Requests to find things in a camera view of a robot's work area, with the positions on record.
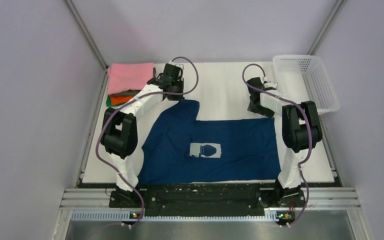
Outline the dark blue t shirt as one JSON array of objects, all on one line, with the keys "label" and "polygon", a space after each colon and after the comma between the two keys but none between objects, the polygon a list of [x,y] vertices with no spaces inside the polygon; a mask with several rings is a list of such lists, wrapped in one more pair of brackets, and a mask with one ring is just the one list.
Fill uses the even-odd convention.
[{"label": "dark blue t shirt", "polygon": [[198,120],[182,100],[156,119],[142,146],[144,185],[273,180],[281,171],[271,118]]}]

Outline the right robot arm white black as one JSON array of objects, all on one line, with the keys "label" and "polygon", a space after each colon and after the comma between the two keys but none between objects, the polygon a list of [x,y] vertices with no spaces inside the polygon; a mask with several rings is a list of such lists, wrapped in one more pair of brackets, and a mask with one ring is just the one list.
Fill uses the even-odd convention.
[{"label": "right robot arm white black", "polygon": [[287,206],[301,192],[302,166],[323,138],[316,103],[296,103],[280,95],[274,82],[254,77],[246,82],[248,111],[267,118],[281,117],[281,136],[286,146],[282,169],[276,178],[273,200]]}]

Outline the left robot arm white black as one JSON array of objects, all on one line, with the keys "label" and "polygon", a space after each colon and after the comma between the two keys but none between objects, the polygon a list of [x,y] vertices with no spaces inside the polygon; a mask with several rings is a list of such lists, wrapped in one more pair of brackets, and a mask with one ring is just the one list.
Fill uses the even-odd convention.
[{"label": "left robot arm white black", "polygon": [[139,180],[128,159],[138,147],[138,121],[164,99],[183,100],[183,74],[183,66],[169,62],[131,100],[119,108],[109,107],[104,112],[102,130],[96,145],[104,148],[110,160],[101,156],[98,159],[115,171],[116,191],[121,193],[121,200],[129,207],[136,206],[141,198],[135,189]]}]

